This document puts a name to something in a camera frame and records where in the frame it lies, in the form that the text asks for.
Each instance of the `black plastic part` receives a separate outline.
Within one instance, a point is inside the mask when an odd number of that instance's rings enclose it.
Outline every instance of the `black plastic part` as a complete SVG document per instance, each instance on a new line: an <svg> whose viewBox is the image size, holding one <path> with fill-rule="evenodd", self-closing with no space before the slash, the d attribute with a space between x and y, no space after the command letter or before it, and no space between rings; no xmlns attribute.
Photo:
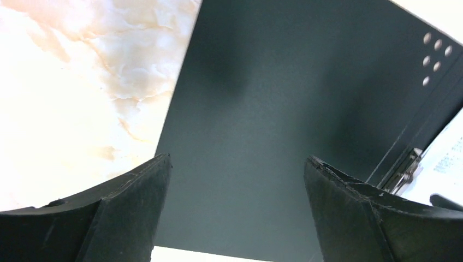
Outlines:
<svg viewBox="0 0 463 262"><path fill-rule="evenodd" d="M429 197L429 202L433 206L441 207L443 209L451 209L451 210L457 210L457 211L463 211L463 206L439 195L439 194L433 194L431 197Z"/></svg>
<svg viewBox="0 0 463 262"><path fill-rule="evenodd" d="M156 245L320 261L306 157L377 184L429 114L429 139L453 114L436 108L461 52L388 0L203 0L158 145L175 179Z"/></svg>
<svg viewBox="0 0 463 262"><path fill-rule="evenodd" d="M0 261L150 261L170 158L35 209L0 212Z"/></svg>
<svg viewBox="0 0 463 262"><path fill-rule="evenodd" d="M463 212L391 195L315 157L304 178L325 262L462 261Z"/></svg>

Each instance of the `marble surface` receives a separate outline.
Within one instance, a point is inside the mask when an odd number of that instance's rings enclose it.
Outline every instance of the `marble surface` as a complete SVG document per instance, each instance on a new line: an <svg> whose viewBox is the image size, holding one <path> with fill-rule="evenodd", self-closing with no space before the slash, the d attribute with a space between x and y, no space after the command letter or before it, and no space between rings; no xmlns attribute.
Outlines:
<svg viewBox="0 0 463 262"><path fill-rule="evenodd" d="M151 158L200 0L0 1L0 211Z"/></svg>

